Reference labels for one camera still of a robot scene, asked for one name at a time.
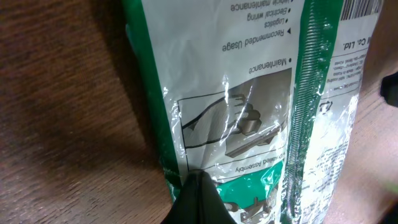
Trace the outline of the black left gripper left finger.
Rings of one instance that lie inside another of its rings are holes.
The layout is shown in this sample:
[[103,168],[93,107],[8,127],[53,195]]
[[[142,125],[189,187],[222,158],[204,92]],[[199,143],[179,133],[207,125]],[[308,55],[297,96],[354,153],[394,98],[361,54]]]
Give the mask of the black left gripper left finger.
[[202,171],[193,171],[161,224],[199,224]]

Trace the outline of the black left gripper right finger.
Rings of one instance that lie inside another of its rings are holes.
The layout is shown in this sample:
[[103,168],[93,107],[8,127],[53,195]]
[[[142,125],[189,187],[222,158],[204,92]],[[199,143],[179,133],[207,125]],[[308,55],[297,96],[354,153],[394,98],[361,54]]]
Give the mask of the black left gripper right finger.
[[235,224],[208,173],[198,176],[198,222],[200,224]]

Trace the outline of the green 3M package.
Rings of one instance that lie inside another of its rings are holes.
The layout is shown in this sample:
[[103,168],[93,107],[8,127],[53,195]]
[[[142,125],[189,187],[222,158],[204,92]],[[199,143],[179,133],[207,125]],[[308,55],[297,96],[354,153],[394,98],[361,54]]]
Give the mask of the green 3M package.
[[211,177],[236,223],[322,223],[380,0],[124,0],[173,204]]

